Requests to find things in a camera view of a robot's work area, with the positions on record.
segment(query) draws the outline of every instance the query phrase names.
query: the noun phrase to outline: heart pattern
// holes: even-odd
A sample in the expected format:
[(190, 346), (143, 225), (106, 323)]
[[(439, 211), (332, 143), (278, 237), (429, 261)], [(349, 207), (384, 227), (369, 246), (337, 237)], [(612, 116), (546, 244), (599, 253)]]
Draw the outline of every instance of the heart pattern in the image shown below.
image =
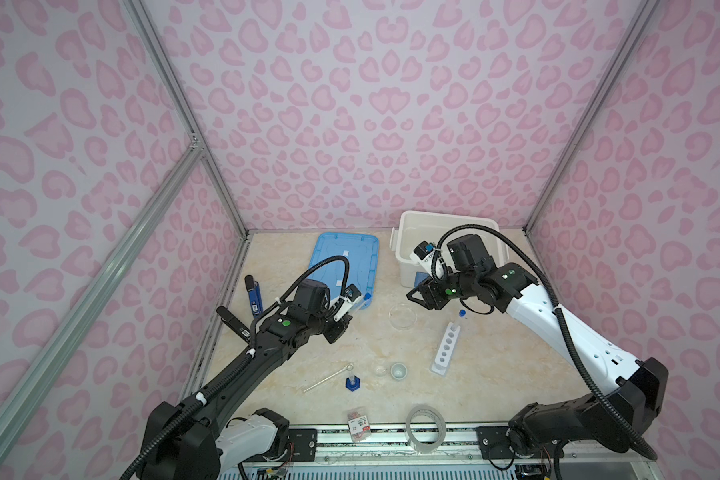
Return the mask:
[(252, 229), (523, 225), (636, 4), (495, 3), (146, 2)]
[(720, 2), (665, 4), (531, 241), (566, 306), (670, 369), (664, 477), (720, 478)]
[[(126, 18), (117, 0), (0, 2), (0, 404), (189, 143)], [(146, 400), (154, 392), (175, 400), (237, 242), (208, 182), (201, 168), (188, 181), (169, 212), (181, 225), (158, 228), (160, 246), (150, 242), (134, 264), (0, 478), (115, 475), (140, 445)], [(169, 232), (202, 252), (179, 260), (162, 247)], [(192, 275), (166, 294), (182, 265)], [(186, 314), (169, 317), (160, 293), (168, 303), (181, 298)], [(157, 315), (175, 333), (169, 340), (145, 329), (145, 316)], [(167, 373), (153, 368), (162, 357), (148, 357), (161, 342)], [(138, 347), (141, 374), (140, 350), (125, 368)], [(126, 435), (109, 438), (124, 392), (134, 413), (117, 424)]]

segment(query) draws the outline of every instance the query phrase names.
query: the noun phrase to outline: blue lid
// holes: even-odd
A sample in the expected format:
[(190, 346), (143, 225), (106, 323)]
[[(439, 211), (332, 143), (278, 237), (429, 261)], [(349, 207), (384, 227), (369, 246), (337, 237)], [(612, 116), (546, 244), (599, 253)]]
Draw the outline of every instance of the blue lid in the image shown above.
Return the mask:
[[(367, 297), (373, 293), (373, 284), (376, 281), (378, 238), (362, 234), (322, 234), (317, 238), (309, 266), (334, 255), (347, 257), (349, 260), (347, 285), (355, 283), (360, 289), (360, 293), (364, 294), (364, 298), (369, 300)], [(340, 293), (343, 277), (344, 263), (342, 262), (327, 264), (309, 276), (313, 280), (327, 284), (331, 289), (331, 298), (335, 298)], [(371, 301), (366, 302), (363, 309), (368, 308)]]

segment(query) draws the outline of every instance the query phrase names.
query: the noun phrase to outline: roll of clear tape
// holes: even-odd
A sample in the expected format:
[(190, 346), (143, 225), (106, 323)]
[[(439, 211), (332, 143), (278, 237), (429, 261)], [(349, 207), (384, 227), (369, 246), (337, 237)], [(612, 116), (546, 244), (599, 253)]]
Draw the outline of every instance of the roll of clear tape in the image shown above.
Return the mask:
[[(438, 437), (434, 442), (423, 443), (417, 440), (413, 435), (413, 431), (411, 430), (411, 420), (418, 416), (425, 416), (434, 420), (434, 424), (438, 427)], [(408, 414), (408, 418), (405, 419), (405, 437), (408, 440), (408, 444), (419, 453), (434, 452), (445, 440), (445, 431), (445, 420), (442, 415), (429, 405), (416, 405)]]

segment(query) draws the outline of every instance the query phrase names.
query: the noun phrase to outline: storage container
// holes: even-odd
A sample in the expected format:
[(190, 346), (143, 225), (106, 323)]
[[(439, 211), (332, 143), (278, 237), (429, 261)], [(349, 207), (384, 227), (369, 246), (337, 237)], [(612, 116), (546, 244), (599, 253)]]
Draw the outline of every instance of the storage container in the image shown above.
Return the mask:
[[(403, 215), (400, 217), (399, 228), (395, 229), (393, 227), (392, 235), (389, 237), (389, 248), (394, 250), (394, 256), (400, 264), (400, 283), (403, 286), (413, 288), (418, 282), (429, 276), (429, 272), (425, 271), (418, 263), (409, 258), (416, 245), (419, 245), (423, 241), (436, 245), (445, 232), (455, 226), (464, 224), (489, 226), (494, 230), (499, 230), (499, 225), (490, 218), (431, 214), (429, 212), (417, 212), (415, 210), (403, 212)], [(507, 263), (509, 259), (509, 247), (499, 240), (499, 238), (482, 230), (461, 230), (446, 239), (445, 244), (454, 238), (459, 238), (467, 234), (477, 234), (482, 237), (485, 248), (493, 256), (496, 266)], [(443, 249), (442, 255), (445, 258), (445, 263), (453, 267), (454, 263), (448, 249)]]

